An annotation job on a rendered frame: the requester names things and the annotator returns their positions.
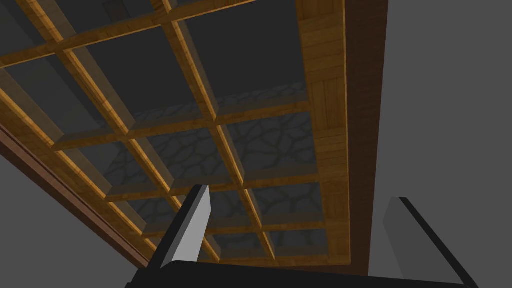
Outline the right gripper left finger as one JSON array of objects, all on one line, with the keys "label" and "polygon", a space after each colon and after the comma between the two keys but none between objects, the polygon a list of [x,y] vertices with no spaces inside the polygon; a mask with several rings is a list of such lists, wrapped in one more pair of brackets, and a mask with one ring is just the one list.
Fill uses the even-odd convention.
[{"label": "right gripper left finger", "polygon": [[211,215],[208,185],[195,185],[179,208],[147,268],[161,269],[170,262],[196,262]]}]

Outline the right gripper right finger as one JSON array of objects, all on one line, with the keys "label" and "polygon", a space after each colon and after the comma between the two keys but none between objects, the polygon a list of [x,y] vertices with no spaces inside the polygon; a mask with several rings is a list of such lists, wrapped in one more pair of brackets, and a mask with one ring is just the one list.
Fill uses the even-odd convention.
[{"label": "right gripper right finger", "polygon": [[390,199],[383,226],[405,279],[426,285],[476,284],[406,197]]}]

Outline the wooden glazed door leaf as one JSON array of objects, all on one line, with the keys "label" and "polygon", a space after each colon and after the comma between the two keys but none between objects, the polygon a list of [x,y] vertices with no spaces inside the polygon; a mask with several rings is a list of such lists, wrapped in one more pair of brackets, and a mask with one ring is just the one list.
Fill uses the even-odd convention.
[{"label": "wooden glazed door leaf", "polygon": [[0,155],[138,268],[369,273],[388,0],[0,0]]}]

